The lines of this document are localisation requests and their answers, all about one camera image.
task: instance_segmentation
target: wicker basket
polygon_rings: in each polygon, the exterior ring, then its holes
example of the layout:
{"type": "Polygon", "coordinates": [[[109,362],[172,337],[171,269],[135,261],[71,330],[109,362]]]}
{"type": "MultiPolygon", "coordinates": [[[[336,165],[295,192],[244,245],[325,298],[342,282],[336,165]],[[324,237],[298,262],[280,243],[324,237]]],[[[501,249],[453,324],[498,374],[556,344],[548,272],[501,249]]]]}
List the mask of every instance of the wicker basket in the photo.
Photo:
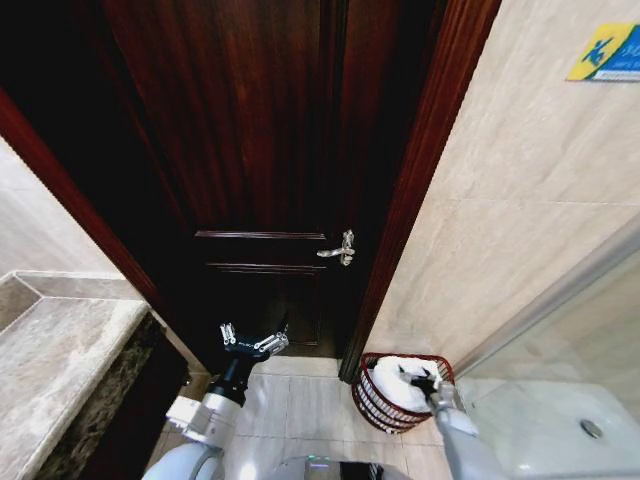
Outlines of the wicker basket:
{"type": "Polygon", "coordinates": [[[351,386],[351,395],[362,416],[371,425],[383,432],[398,434],[412,429],[421,422],[424,422],[431,413],[419,413],[405,410],[388,400],[380,390],[376,388],[369,369],[373,368],[381,357],[414,357],[423,360],[432,360],[438,364],[438,371],[442,380],[453,380],[453,370],[451,365],[444,358],[435,355],[401,355],[397,353],[365,353],[360,361],[360,377],[351,386]]]}

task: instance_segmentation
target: white cloth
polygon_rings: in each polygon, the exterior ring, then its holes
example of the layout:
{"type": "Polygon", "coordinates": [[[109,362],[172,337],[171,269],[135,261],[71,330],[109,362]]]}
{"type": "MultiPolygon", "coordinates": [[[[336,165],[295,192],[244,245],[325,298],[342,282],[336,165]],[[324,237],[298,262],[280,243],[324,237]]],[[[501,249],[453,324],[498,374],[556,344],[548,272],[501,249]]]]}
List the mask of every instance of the white cloth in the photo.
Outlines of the white cloth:
{"type": "Polygon", "coordinates": [[[388,400],[405,410],[425,413],[429,411],[429,406],[424,393],[418,387],[408,383],[406,375],[424,377],[423,368],[430,373],[430,376],[435,376],[434,387],[437,389],[442,377],[438,372],[438,364],[431,360],[415,357],[382,357],[373,370],[370,370],[370,374],[376,388],[388,400]]]}

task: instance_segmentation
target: white shower base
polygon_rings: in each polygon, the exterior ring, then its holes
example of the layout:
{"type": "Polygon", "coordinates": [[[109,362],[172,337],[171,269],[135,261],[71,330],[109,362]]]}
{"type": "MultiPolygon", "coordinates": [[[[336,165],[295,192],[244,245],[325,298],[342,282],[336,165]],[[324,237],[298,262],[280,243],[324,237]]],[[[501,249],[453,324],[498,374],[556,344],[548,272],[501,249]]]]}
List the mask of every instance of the white shower base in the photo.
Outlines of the white shower base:
{"type": "Polygon", "coordinates": [[[594,384],[461,378],[467,412],[511,478],[640,478],[640,425],[594,384]],[[600,427],[595,439],[580,427],[600,427]]]}

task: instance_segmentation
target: blue and yellow sign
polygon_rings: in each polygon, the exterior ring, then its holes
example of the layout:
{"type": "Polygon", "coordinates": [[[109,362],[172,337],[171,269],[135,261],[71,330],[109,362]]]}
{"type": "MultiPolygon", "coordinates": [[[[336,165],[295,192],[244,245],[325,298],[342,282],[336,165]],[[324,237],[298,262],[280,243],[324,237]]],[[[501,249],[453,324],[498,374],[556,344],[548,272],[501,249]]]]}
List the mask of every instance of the blue and yellow sign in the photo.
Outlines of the blue and yellow sign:
{"type": "Polygon", "coordinates": [[[601,25],[567,80],[640,82],[640,25],[601,25]]]}

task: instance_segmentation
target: door handle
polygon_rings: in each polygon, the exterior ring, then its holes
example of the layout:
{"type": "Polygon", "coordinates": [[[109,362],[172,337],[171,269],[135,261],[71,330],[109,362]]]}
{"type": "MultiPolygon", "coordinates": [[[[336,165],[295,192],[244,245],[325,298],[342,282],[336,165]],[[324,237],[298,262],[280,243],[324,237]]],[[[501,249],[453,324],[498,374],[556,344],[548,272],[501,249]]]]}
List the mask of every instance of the door handle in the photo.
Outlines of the door handle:
{"type": "Polygon", "coordinates": [[[356,251],[353,249],[353,239],[355,235],[351,230],[342,234],[342,247],[334,250],[318,250],[316,255],[322,258],[337,257],[340,255],[340,263],[345,267],[349,266],[356,251]]]}

